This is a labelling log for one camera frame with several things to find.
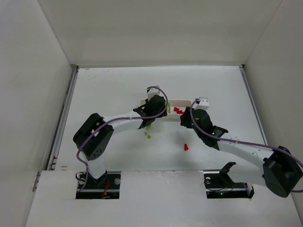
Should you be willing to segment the green 2x2 lego plate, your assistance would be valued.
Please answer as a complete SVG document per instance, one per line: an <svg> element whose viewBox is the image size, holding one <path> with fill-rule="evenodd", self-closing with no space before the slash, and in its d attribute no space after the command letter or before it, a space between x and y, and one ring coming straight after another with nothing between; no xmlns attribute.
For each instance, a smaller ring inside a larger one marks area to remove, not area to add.
<svg viewBox="0 0 303 227"><path fill-rule="evenodd" d="M168 102L168 105L167 105L167 114L170 114L171 113L171 105L170 105L170 102Z"/></svg>

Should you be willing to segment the red arch lego piece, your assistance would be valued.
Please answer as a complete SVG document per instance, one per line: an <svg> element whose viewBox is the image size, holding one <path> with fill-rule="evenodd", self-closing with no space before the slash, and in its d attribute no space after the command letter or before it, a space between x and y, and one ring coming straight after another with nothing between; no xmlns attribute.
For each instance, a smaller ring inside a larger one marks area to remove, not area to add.
<svg viewBox="0 0 303 227"><path fill-rule="evenodd" d="M174 107L174 112L177 112L177 113L179 113L180 112L180 109L179 108L177 108L177 107Z"/></svg>

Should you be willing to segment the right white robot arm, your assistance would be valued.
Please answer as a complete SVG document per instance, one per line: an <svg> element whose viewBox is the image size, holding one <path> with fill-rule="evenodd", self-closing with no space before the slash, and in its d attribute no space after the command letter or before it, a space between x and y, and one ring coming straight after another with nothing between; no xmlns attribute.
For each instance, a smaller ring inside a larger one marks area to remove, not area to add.
<svg viewBox="0 0 303 227"><path fill-rule="evenodd" d="M213 125L205 110L187 107L180 116L180 125L193 129L208 147L233 154L257 166L258 173L250 175L255 178L254 183L266 186L277 196L287 197L303 177L298 162L286 148L270 148L229 138L228 131Z"/></svg>

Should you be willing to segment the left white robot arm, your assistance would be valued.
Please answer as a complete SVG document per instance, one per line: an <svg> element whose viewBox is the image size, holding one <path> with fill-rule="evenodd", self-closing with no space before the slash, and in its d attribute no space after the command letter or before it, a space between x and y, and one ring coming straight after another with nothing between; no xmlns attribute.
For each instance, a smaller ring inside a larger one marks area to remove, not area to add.
<svg viewBox="0 0 303 227"><path fill-rule="evenodd" d="M77 149L85 156L89 176L99 180L105 173L101 156L112 136L150 126L157 118L167 116L167 96L154 95L145 100L145 104L125 114L115 117L102 117L93 113L73 136Z"/></svg>

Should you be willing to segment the white divided container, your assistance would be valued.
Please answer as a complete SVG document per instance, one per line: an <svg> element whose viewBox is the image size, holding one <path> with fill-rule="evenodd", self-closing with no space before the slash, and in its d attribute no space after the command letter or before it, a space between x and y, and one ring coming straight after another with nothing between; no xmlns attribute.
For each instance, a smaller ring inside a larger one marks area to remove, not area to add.
<svg viewBox="0 0 303 227"><path fill-rule="evenodd" d="M171 105L171 113L167 114L166 116L163 116L161 118L157 118L157 120L167 121L167 122L168 121L179 122L181 114L177 114L176 112L174 112L174 110L173 110L174 107L177 107L182 111L185 111L186 107L191 106L190 100L169 100L168 102L170 102L170 105Z"/></svg>

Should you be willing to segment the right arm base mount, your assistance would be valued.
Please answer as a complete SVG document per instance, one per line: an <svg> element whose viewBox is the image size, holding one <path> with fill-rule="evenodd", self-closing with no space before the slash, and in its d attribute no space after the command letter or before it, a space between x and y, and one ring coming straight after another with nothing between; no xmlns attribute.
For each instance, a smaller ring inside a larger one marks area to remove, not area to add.
<svg viewBox="0 0 303 227"><path fill-rule="evenodd" d="M204 186L208 199L252 199L255 192L250 183L234 182L228 176L235 164L228 162L222 169L204 171Z"/></svg>

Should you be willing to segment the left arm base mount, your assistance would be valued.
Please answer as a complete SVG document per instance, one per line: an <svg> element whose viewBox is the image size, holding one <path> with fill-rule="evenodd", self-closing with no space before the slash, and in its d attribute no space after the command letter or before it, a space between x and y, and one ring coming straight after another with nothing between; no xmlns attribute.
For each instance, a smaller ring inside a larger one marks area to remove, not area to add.
<svg viewBox="0 0 303 227"><path fill-rule="evenodd" d="M94 179L86 172L78 172L75 175L78 184L76 199L78 200L113 200L119 199L121 172L108 172L99 179Z"/></svg>

